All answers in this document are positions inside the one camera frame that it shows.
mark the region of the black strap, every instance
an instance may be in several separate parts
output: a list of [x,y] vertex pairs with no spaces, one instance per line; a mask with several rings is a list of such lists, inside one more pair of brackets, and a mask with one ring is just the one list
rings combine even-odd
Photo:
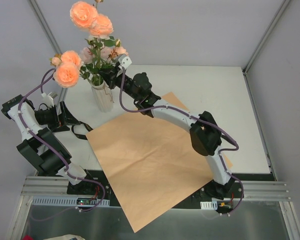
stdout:
[[[81,124],[84,125],[85,129],[87,129],[88,132],[91,132],[93,130],[92,127],[90,127],[88,124],[84,123],[83,121],[79,121]],[[73,134],[78,138],[78,139],[82,139],[82,140],[88,140],[87,137],[83,134],[78,134],[75,133],[75,126],[71,127],[71,131],[73,132]]]

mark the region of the red object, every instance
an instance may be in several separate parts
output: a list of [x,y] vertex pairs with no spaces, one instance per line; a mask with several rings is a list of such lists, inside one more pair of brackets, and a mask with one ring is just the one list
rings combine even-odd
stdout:
[[34,240],[32,237],[26,235],[24,238],[22,238],[22,240]]

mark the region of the white wall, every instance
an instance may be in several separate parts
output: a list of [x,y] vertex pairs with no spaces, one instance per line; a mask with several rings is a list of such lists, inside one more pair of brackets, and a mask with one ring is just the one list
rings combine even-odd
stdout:
[[[37,0],[62,51],[88,37],[70,21],[76,1]],[[104,0],[98,9],[135,65],[245,67],[282,1]]]
[[[54,52],[26,0],[0,1],[0,240],[15,212],[26,175],[34,168],[17,151],[21,134],[2,104],[36,87]],[[54,82],[45,89],[59,89]],[[39,99],[39,94],[30,99]]]
[[292,1],[248,73],[279,180],[287,181],[300,220],[300,0]]

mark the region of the vase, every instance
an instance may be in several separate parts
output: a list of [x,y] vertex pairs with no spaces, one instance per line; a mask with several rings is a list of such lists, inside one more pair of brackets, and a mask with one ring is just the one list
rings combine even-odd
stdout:
[[110,112],[114,106],[114,100],[111,89],[106,82],[103,81],[99,86],[95,86],[90,82],[90,85],[99,110],[103,113]]

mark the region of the flower bouquet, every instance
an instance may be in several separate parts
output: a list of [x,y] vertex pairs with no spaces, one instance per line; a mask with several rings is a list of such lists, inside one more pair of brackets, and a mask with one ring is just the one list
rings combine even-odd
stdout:
[[101,68],[113,68],[114,59],[128,53],[121,46],[121,41],[111,36],[114,29],[110,19],[98,13],[98,3],[103,1],[95,0],[94,4],[78,1],[72,5],[72,22],[89,33],[89,37],[85,39],[87,46],[80,54],[69,50],[63,54],[56,54],[50,61],[56,67],[53,77],[60,86],[73,87],[79,77],[87,80],[99,109],[108,112],[113,107],[112,93],[98,72]]

